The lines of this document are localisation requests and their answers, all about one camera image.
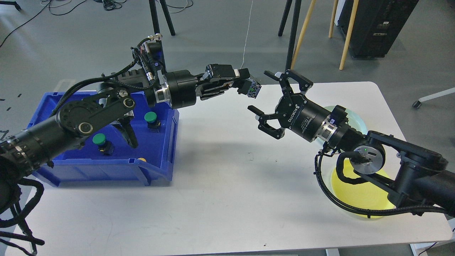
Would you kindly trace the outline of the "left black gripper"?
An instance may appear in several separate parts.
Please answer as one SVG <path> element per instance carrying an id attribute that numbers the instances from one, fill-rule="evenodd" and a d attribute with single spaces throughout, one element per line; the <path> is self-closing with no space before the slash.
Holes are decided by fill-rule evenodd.
<path id="1" fill-rule="evenodd" d="M 209 64 L 202 75 L 192 75 L 188 70 L 167 72 L 164 83 L 155 90 L 155 102 L 167 102 L 172 109 L 192 106 L 196 103 L 196 88 L 200 100 L 208 100 L 224 94 L 230 88 L 237 89 L 239 94 L 248 94 L 255 83 L 249 70 L 234 69 L 228 64 Z"/>

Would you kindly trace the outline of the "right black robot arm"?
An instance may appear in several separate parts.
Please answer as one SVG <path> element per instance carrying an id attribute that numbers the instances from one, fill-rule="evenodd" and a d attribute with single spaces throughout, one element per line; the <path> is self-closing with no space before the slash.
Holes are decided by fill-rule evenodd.
<path id="1" fill-rule="evenodd" d="M 255 106 L 258 129 L 283 138 L 288 129 L 308 142 L 323 142 L 314 158 L 314 175 L 325 196 L 341 209 L 366 217 L 385 217 L 411 213 L 442 213 L 454 216 L 454 173 L 439 153 L 411 144 L 393 135 L 370 130 L 362 134 L 348 124 L 346 109 L 336 105 L 332 111 L 309 100 L 313 86 L 305 76 L 286 70 L 264 74 L 279 83 L 282 96 L 272 114 Z M 387 193 L 393 209 L 364 209 L 341 201 L 325 185 L 323 157 L 337 156 L 335 173 L 350 185 L 370 183 Z"/>

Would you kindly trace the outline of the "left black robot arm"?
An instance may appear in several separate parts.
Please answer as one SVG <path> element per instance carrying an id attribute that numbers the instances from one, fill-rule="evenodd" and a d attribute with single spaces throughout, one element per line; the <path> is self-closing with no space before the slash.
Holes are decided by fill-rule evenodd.
<path id="1" fill-rule="evenodd" d="M 132 47 L 133 61 L 109 76 L 86 79 L 70 87 L 46 120 L 1 141 L 1 228 L 18 225 L 22 234 L 1 232 L 1 243 L 35 256 L 44 241 L 33 237 L 26 217 L 39 203 L 43 184 L 28 178 L 43 165 L 54 167 L 60 154 L 80 149 L 94 133 L 116 125 L 127 144 L 138 147 L 130 112 L 136 107 L 135 92 L 144 92 L 150 106 L 167 103 L 172 109 L 192 106 L 196 98 L 207 100 L 230 88 L 257 97 L 261 86 L 247 68 L 209 64 L 202 74 L 187 70 L 166 72 L 160 33 Z"/>

